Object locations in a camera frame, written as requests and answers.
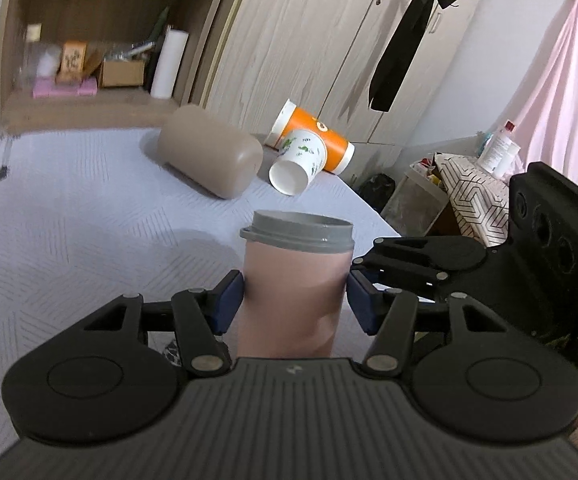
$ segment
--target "orange paper cup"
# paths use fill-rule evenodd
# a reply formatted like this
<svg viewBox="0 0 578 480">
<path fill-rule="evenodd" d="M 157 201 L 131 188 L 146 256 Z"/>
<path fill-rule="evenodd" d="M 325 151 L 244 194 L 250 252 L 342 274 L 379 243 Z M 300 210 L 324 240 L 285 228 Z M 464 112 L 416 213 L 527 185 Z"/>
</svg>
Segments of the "orange paper cup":
<svg viewBox="0 0 578 480">
<path fill-rule="evenodd" d="M 280 140 L 289 135 L 293 130 L 309 130 L 318 134 L 326 146 L 325 171 L 333 174 L 342 173 L 349 165 L 354 156 L 355 146 L 340 134 L 329 130 L 311 114 L 298 108 L 291 100 L 287 100 L 275 120 L 271 133 L 265 140 L 267 146 L 276 150 L 280 146 Z"/>
</svg>

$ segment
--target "shelf board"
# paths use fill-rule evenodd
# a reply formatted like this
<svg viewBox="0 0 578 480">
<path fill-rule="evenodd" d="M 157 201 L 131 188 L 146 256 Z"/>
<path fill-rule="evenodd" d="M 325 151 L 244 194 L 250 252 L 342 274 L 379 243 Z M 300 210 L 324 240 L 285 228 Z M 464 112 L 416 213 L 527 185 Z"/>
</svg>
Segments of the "shelf board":
<svg viewBox="0 0 578 480">
<path fill-rule="evenodd" d="M 173 99 L 154 99 L 141 88 L 101 89 L 95 96 L 33 99 L 14 91 L 2 111 L 8 133 L 85 128 L 153 128 L 178 110 Z"/>
</svg>

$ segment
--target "paper towel roll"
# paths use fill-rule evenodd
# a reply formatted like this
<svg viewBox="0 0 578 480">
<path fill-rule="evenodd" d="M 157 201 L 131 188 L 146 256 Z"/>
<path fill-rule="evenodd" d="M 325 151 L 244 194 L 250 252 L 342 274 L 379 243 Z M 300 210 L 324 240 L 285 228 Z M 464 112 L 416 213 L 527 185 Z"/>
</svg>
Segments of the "paper towel roll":
<svg viewBox="0 0 578 480">
<path fill-rule="evenodd" d="M 162 45 L 156 75 L 151 86 L 151 97 L 171 99 L 188 38 L 189 34 L 184 30 L 170 28 L 166 32 L 165 43 Z"/>
</svg>

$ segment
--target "paper cup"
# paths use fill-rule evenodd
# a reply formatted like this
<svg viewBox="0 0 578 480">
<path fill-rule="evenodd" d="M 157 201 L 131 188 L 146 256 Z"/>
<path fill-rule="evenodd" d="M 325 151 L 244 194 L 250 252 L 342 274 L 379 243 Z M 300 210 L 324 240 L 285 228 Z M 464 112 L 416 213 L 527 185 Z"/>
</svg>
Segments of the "paper cup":
<svg viewBox="0 0 578 480">
<path fill-rule="evenodd" d="M 309 130 L 292 131 L 283 139 L 280 153 L 269 170 L 269 180 L 275 189 L 289 196 L 307 189 L 326 162 L 324 141 Z"/>
<path fill-rule="evenodd" d="M 342 173 L 354 156 L 354 145 L 340 134 L 329 130 L 326 125 L 319 122 L 302 108 L 298 108 L 290 100 L 284 104 L 280 115 L 278 115 L 274 126 L 271 128 L 271 133 L 264 143 L 277 150 L 282 144 L 282 139 L 287 137 L 293 130 L 309 130 L 320 136 L 326 145 L 327 151 L 324 169 L 329 173 L 336 175 Z"/>
</svg>

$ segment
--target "geometric patterned cloth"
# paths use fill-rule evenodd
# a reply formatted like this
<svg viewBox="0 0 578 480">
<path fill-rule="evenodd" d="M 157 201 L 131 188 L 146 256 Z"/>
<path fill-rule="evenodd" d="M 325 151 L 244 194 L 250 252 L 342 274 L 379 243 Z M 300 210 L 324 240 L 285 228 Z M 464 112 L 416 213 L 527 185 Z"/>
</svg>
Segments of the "geometric patterned cloth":
<svg viewBox="0 0 578 480">
<path fill-rule="evenodd" d="M 192 286 L 213 288 L 241 269 L 240 228 L 256 209 L 348 220 L 356 256 L 374 238 L 396 235 L 332 174 L 288 197 L 263 171 L 239 199 L 217 199 L 158 163 L 157 135 L 90 130 L 14 141 L 0 181 L 0 386 L 13 362 L 121 294 L 166 301 Z M 0 143 L 0 166 L 3 149 Z M 268 168 L 272 154 L 265 157 Z M 236 327 L 225 336 L 232 355 Z M 162 351 L 171 338 L 150 333 L 149 345 Z M 362 355 L 369 345 L 346 306 L 334 353 Z M 0 397 L 0 454 L 16 439 Z"/>
<path fill-rule="evenodd" d="M 504 243 L 509 225 L 509 188 L 485 171 L 472 157 L 436 153 L 460 232 L 485 247 Z"/>
</svg>

